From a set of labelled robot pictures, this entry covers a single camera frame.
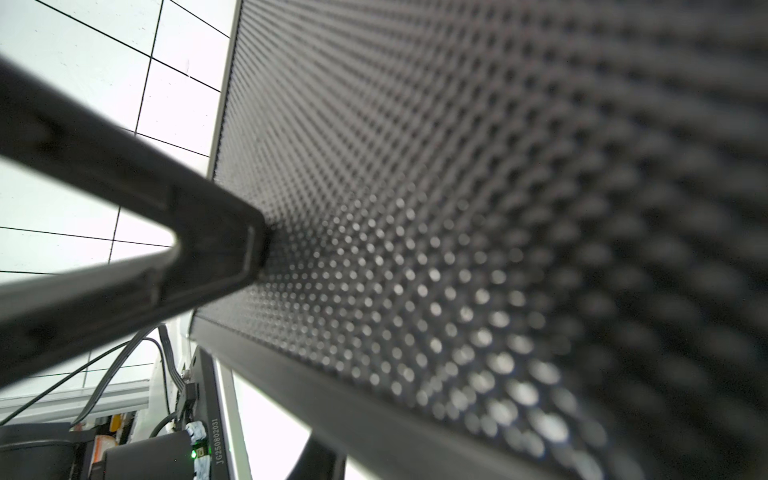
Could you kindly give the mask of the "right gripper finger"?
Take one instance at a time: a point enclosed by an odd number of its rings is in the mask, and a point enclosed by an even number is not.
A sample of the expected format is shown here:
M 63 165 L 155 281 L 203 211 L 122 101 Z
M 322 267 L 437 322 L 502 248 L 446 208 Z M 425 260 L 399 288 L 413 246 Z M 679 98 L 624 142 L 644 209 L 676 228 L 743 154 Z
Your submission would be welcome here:
M 346 455 L 311 436 L 287 480 L 344 480 Z

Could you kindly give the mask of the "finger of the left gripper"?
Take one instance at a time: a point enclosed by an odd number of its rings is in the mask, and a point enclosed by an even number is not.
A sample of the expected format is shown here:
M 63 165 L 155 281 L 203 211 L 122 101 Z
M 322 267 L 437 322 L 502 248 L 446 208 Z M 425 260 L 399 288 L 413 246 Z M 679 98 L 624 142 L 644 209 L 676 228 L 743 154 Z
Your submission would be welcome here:
M 176 235 L 158 254 L 3 285 L 3 385 L 257 276 L 268 230 L 256 208 L 9 62 L 1 65 L 1 152 Z

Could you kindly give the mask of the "black poker case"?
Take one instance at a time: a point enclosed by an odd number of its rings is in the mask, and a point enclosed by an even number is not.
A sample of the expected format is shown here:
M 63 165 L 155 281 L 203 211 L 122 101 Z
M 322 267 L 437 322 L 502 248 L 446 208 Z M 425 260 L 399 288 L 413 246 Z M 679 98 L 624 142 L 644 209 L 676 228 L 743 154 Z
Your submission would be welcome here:
M 384 478 L 767 475 L 763 1 L 245 1 L 213 356 Z

